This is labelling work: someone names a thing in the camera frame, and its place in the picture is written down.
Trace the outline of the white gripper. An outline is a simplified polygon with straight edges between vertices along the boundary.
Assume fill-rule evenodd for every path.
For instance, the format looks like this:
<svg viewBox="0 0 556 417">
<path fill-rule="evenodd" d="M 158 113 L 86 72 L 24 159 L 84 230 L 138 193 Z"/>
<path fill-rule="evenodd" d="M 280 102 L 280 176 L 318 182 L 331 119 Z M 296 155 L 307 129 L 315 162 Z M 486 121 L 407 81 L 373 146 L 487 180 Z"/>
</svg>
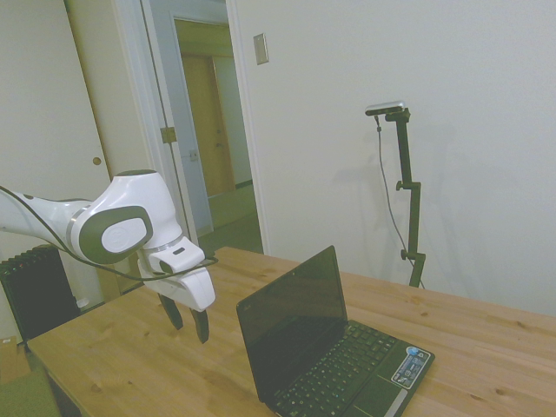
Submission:
<svg viewBox="0 0 556 417">
<path fill-rule="evenodd" d="M 205 310 L 215 301 L 215 291 L 206 268 L 169 278 L 146 281 L 145 285 L 157 292 L 162 307 L 176 330 L 183 327 L 182 316 L 175 301 L 190 308 L 195 330 L 201 344 L 209 340 L 209 317 Z"/>
</svg>

